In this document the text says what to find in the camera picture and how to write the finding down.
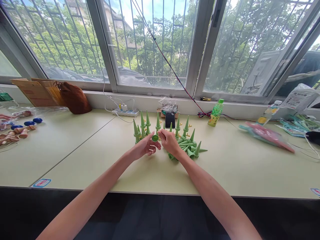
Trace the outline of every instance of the wall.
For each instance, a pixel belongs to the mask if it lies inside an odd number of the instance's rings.
[[[24,96],[24,94],[14,85],[4,85],[0,84],[0,88],[7,91],[18,103],[30,104],[30,101]],[[95,91],[84,91],[87,96],[91,106],[93,108],[104,109],[114,109],[116,104],[108,99],[102,92]],[[157,96],[147,96],[147,95],[132,95],[132,94],[121,94],[121,93],[105,93],[109,97],[120,98],[123,102],[126,102],[130,99],[134,99],[134,108],[137,108],[142,111],[148,110],[149,112],[156,112],[157,107],[160,107],[159,100],[163,97]],[[176,101],[178,104],[178,110],[180,114],[186,115],[197,115],[200,109],[197,105],[187,98],[172,98],[172,101]],[[196,101],[198,105],[202,108],[204,112],[212,111],[212,108],[216,102],[210,101]],[[129,109],[132,109],[133,100],[126,102]],[[244,104],[244,103],[224,103],[223,113],[229,115],[233,118],[246,118],[246,119],[256,119],[260,117],[263,111],[268,107],[268,105],[263,104]],[[292,110],[281,108],[274,119],[279,119],[284,117],[287,114],[293,114]],[[305,114],[313,115],[316,118],[320,119],[320,110],[318,109],[308,109],[305,111]]]

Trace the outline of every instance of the water bottle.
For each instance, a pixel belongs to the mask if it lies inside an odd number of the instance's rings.
[[[4,108],[16,108],[19,104],[5,91],[0,88],[0,106]]]
[[[264,113],[261,115],[261,117],[259,117],[259,119],[257,120],[256,123],[264,126],[267,124],[267,122],[269,122],[269,120],[272,118],[273,115],[276,114],[276,112],[280,109],[280,104],[282,103],[282,101],[275,101],[274,104],[271,104],[265,111]]]
[[[216,103],[212,109],[208,124],[212,127],[216,126],[217,121],[220,118],[220,115],[223,110],[223,99],[219,99],[218,103]]]

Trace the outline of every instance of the brown cloth pouch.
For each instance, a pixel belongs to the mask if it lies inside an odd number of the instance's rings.
[[[56,81],[54,85],[59,88],[65,106],[67,106],[73,114],[83,114],[92,110],[81,88],[68,82]]]

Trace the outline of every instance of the hand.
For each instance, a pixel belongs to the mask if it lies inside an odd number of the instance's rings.
[[[12,117],[4,114],[0,114],[0,119],[5,119],[6,121],[9,121]]]
[[[161,145],[159,142],[153,142],[151,140],[153,135],[154,135],[154,131],[148,136],[144,137],[144,139],[140,140],[133,148],[129,150],[129,154],[134,161],[138,160],[145,154],[148,154],[148,156],[151,156],[156,152],[156,147],[159,150],[161,149]]]
[[[173,156],[177,157],[177,154],[180,151],[183,152],[173,132],[168,132],[165,129],[161,129],[158,134],[159,137],[161,137],[161,143],[164,149],[171,153]]]

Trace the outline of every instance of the smartphone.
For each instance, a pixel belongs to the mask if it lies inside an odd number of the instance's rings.
[[[175,119],[174,119],[174,112],[166,112],[166,128],[170,128],[172,123],[172,129],[176,128]]]

